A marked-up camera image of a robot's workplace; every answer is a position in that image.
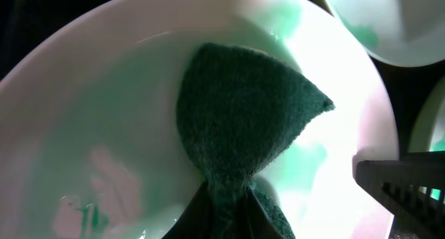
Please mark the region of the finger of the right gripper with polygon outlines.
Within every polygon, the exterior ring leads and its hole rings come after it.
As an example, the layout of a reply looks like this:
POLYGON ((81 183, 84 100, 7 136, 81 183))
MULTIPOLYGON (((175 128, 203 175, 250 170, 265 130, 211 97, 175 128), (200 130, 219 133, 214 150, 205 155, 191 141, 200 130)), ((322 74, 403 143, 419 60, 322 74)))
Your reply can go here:
POLYGON ((400 160, 354 156, 354 180, 420 238, 444 237, 444 152, 412 152, 400 160))

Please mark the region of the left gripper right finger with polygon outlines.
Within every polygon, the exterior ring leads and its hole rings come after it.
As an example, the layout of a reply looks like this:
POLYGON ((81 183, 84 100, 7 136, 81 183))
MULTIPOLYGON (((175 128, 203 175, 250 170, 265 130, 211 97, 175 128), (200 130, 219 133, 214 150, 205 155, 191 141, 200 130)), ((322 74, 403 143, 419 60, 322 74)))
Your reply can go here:
POLYGON ((249 188, 239 206, 239 233, 243 239, 284 239, 249 188))

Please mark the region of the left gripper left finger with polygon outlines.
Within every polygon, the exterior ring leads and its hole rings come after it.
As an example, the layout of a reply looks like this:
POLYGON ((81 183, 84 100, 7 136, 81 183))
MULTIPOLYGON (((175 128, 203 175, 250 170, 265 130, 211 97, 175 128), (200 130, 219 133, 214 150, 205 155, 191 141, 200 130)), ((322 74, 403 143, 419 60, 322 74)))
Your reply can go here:
POLYGON ((205 181, 162 239, 210 239, 212 203, 205 181))

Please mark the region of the green scrub sponge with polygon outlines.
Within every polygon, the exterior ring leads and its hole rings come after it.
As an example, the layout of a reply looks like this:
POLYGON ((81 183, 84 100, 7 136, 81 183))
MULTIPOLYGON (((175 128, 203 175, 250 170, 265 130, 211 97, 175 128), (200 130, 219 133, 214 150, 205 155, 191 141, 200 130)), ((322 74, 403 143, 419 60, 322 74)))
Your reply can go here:
POLYGON ((212 238, 240 238, 236 213, 253 176, 274 161, 333 101, 280 60, 205 43, 181 82, 176 122, 184 149, 207 180, 212 238))

